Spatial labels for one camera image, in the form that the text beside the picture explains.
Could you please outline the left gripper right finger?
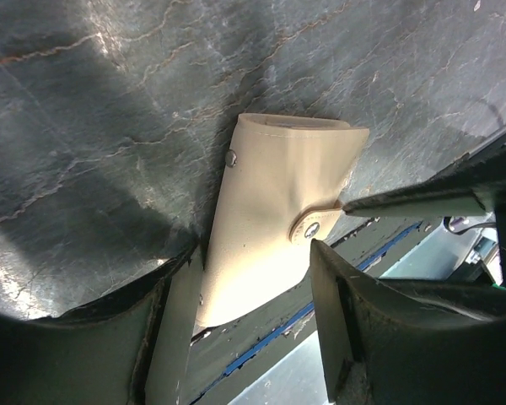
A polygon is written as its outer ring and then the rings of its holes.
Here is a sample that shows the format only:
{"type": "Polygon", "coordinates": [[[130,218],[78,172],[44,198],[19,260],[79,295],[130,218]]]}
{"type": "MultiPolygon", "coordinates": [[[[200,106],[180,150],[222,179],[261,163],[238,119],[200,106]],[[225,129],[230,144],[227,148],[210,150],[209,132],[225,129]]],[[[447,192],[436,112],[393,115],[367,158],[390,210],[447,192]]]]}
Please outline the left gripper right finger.
{"type": "Polygon", "coordinates": [[[318,240],[310,276],[329,402],[506,404],[506,289],[373,278],[318,240]]]}

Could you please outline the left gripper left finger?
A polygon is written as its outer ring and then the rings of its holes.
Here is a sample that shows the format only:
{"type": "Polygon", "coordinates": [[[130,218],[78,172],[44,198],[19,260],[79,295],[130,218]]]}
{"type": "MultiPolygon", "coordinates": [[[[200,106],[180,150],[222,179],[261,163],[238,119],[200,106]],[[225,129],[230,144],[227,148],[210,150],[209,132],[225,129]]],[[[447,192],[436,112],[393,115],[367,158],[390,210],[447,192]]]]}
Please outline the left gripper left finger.
{"type": "Polygon", "coordinates": [[[0,404],[178,404],[202,279],[192,247],[57,318],[0,315],[0,404]]]}

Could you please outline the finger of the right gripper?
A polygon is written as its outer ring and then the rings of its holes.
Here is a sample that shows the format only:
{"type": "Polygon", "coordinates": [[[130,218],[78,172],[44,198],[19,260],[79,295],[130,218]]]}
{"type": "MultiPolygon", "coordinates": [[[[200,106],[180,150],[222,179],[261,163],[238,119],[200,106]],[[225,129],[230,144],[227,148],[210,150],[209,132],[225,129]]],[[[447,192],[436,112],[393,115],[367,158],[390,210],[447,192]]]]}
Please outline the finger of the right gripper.
{"type": "Polygon", "coordinates": [[[353,217],[478,216],[506,207],[506,148],[413,186],[342,206],[353,217]]]}

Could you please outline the beige leather card holder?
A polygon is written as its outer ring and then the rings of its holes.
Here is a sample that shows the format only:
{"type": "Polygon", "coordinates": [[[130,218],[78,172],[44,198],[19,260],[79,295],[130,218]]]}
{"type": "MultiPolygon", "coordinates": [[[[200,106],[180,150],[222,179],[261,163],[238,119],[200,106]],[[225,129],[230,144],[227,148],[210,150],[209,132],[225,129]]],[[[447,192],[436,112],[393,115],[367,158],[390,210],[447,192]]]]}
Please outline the beige leather card holder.
{"type": "Polygon", "coordinates": [[[310,243],[342,215],[339,196],[369,130],[347,122],[238,117],[210,235],[196,321],[215,327],[298,284],[310,243]]]}

